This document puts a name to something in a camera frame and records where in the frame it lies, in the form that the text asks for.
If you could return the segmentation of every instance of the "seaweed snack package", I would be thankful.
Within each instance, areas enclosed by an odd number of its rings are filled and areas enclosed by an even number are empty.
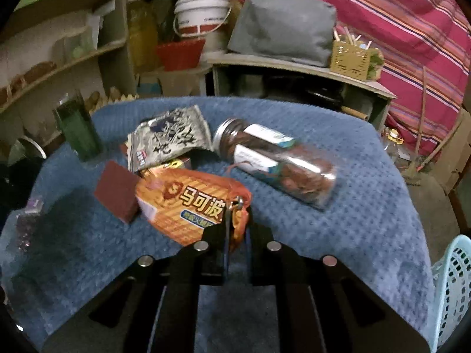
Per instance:
[[[137,201],[149,222],[183,246],[200,240],[204,228],[223,222],[224,207],[237,196],[243,206],[233,211],[231,249],[243,240],[252,198],[240,182],[200,171],[162,168],[136,186]]]
[[[212,151],[208,124],[197,105],[167,111],[128,135],[128,170],[138,172],[192,149]]]

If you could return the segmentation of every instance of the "yellow snack package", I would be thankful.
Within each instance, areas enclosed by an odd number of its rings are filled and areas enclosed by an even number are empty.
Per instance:
[[[172,159],[162,165],[141,170],[139,174],[143,178],[148,178],[149,176],[155,175],[155,171],[158,171],[162,168],[187,168],[188,170],[191,170],[191,160],[187,156],[180,156],[179,158]]]
[[[183,246],[200,240],[204,228],[221,223],[224,207],[237,196],[243,206],[233,212],[232,249],[243,240],[252,199],[240,182],[200,171],[161,168],[136,186],[137,201],[149,222]]]

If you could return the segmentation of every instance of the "pink striped fabric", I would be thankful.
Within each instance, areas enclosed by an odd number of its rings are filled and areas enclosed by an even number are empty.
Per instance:
[[[382,50],[380,83],[398,99],[387,123],[414,148],[427,103],[420,152],[428,155],[453,127],[468,81],[471,28],[454,0],[324,0],[337,8],[338,26],[348,26]]]

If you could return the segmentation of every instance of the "concrete floor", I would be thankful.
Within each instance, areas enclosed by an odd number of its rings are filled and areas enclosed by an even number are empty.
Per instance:
[[[460,233],[455,213],[448,197],[434,177],[421,174],[420,186],[407,186],[415,209],[422,220],[430,260],[439,260],[448,244]]]

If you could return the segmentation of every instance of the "gray pillow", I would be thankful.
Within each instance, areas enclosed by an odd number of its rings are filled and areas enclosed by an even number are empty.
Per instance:
[[[321,0],[246,0],[228,49],[327,67],[336,13]]]

